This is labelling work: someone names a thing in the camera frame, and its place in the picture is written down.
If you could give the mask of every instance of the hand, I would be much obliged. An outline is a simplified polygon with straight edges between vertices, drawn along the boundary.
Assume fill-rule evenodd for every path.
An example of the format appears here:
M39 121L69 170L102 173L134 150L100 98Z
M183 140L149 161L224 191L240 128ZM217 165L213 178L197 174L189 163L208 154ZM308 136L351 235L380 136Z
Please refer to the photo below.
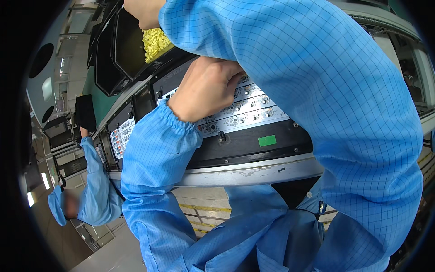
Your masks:
M190 65L167 105L180 121L194 123L230 106L243 74L235 61L199 57Z
M89 130L80 127L80 135L82 138L89 137Z
M124 9L139 20L143 30L160 27L159 12L166 0L124 0Z

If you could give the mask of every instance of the green sticker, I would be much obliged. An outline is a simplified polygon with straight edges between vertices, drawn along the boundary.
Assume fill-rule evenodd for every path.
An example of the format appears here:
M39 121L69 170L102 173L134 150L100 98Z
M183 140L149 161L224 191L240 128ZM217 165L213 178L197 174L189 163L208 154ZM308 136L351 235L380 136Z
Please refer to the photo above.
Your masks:
M276 144L275 135L258 138L258 143L260 144L260 146Z

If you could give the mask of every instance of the fluorescent light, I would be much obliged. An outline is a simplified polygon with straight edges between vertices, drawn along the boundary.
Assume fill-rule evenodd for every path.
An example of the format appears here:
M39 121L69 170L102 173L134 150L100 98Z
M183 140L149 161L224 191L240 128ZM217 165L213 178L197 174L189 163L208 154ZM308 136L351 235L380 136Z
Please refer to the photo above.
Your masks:
M51 78L47 77L44 83L42 83L42 96L44 96L44 101L49 101L52 94L53 89L51 88Z
M32 207L32 205L35 203L35 201L33 201L33 196L31 192L27 193L27 199L29 200L29 206Z
M44 181L45 189L46 190L50 189L50 184L48 184L47 174L41 173L41 175L42 175L42 180Z

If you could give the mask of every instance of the white led circuit board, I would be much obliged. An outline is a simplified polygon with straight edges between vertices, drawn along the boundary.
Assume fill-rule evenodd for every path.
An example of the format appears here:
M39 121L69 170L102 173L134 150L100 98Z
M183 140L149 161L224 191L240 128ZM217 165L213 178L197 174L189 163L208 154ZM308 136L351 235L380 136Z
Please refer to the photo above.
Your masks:
M178 88L166 93L171 98ZM289 117L251 80L243 76L234 91L234 103L212 116L197 122L203 137L212 137L220 131L229 133L264 124L288 120Z
M110 141L117 159L124 157L124 151L135 126L133 118L128 119L110 134Z
M255 111L264 107L271 106L275 106L275 102L273 102L267 95L262 94L256 97L251 97L238 102L234 102L231 106L222 109L215 115L202 118L197 122L197 124L201 125L205 123L210 123L215 120L220 120L226 117L247 113L250 111Z
M288 119L288 115L282 109L278 106L272 106L202 124L198 126L198 129L202 132L203 137L207 138L217 135L220 131L229 133Z
M100 144L97 144L97 146L95 147L95 150L97 151L98 156L100 156L101 161L106 162L106 158L104 157L103 148L101 147Z
M171 98L177 89L178 87L164 94L162 99L157 99L157 106L160 105L160 102L163 99ZM264 94L264 92L256 84L254 84L249 76L243 76L237 83L236 91L234 92L234 102L260 94Z

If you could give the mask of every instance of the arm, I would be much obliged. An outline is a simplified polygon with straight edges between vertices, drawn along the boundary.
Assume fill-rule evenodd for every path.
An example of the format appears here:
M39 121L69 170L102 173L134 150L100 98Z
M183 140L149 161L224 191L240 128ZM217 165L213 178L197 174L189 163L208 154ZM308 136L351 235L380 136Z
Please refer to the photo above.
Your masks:
M379 263L417 212L422 128L402 75L327 1L167 0L160 26L189 52L237 60L311 136L324 201L341 213L315 260L322 271Z
M103 225L112 217L109 205L110 180L95 150L92 138L87 135L87 130L85 134L82 131L80 143L84 151L88 172L84 220L88 224Z
M123 212L149 271L168 271L196 241L192 225L169 191L202 143L193 123L234 100L240 76L232 77L241 68L230 61L217 62L193 62L174 96L136 124L124 154Z

